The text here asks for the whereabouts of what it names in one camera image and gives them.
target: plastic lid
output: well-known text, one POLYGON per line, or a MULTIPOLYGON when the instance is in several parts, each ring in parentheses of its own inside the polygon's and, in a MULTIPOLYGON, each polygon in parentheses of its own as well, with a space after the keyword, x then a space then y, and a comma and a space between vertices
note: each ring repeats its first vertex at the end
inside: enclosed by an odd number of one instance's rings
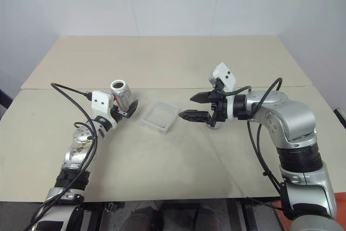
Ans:
POLYGON ((170 103, 157 101, 152 104, 141 116, 141 121, 163 133, 167 133, 178 115, 179 108, 170 103))

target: gray floor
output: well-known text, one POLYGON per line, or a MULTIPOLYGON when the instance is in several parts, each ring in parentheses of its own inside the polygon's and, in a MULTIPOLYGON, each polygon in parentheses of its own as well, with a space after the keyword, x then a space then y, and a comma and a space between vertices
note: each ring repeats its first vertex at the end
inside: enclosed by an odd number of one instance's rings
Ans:
MULTIPOLYGON (((120 208, 115 212, 105 212, 103 214, 101 231, 119 231, 126 218, 135 209, 151 206, 158 209, 163 202, 167 201, 128 201, 124 208, 120 208)), ((188 200, 174 201, 174 203, 191 202, 188 200)), ((193 200, 199 202, 203 206, 212 208, 217 214, 222 231, 229 230, 246 230, 245 222, 242 216, 240 204, 237 205, 241 228, 232 229, 228 217, 228 210, 225 199, 215 200, 193 200)), ((37 209, 37 203, 24 202, 0 202, 0 230, 1 231, 20 231, 28 223, 37 209)), ((165 210, 164 211, 164 231, 192 231, 194 210, 165 210)), ((256 219, 257 229, 262 230, 282 230, 275 213, 271 208, 265 206, 254 206, 254 215, 256 219)))

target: clear plastic box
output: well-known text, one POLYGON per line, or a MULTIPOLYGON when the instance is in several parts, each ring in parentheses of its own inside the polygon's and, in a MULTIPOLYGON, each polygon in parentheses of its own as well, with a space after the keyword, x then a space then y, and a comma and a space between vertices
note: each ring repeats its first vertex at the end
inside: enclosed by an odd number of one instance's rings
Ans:
POLYGON ((167 134, 168 129, 178 115, 178 110, 179 108, 175 105, 157 101, 146 109, 140 120, 145 125, 167 134))

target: cable connector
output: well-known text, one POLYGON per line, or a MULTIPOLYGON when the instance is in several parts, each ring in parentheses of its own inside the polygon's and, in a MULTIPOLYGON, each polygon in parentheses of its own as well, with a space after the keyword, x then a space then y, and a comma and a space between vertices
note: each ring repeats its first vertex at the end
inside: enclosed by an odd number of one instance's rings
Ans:
POLYGON ((89 101, 92 99, 92 92, 87 92, 83 94, 89 101))

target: white wall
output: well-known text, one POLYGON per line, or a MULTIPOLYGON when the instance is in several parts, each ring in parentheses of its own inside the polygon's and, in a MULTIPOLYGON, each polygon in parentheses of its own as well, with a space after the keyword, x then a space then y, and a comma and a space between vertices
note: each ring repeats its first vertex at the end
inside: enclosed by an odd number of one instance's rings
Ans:
POLYGON ((279 34, 329 104, 346 107, 328 87, 346 80, 344 0, 1 0, 0 13, 0 88, 12 97, 59 35, 279 34))

